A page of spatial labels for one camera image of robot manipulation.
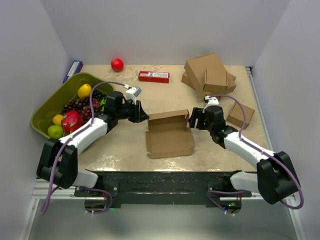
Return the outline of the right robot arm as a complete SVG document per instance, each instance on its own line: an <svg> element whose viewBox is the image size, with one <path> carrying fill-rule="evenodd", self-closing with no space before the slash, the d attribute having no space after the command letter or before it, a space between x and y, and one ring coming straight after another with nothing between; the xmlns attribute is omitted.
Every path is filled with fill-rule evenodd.
<svg viewBox="0 0 320 240"><path fill-rule="evenodd" d="M239 171L223 183L223 192L230 197L239 191L258 193L273 205L294 193L301 193L301 185L290 156L273 152L250 141L226 124L222 107L195 107L188 120L190 128L207 130L216 144L229 150L253 167L255 173Z"/></svg>

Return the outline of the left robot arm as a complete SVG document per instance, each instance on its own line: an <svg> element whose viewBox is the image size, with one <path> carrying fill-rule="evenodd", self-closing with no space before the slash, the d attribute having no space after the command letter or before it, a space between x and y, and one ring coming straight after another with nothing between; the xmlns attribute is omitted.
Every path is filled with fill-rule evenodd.
<svg viewBox="0 0 320 240"><path fill-rule="evenodd" d="M85 187L92 196L99 196L104 184L96 173L78 167L78 156L95 140L109 133L119 120L141 123L149 119L137 99L140 92L141 89L134 86L125 93L109 93L103 110L97 112L94 119L68 136L47 140L36 170L37 177L63 189Z"/></svg>

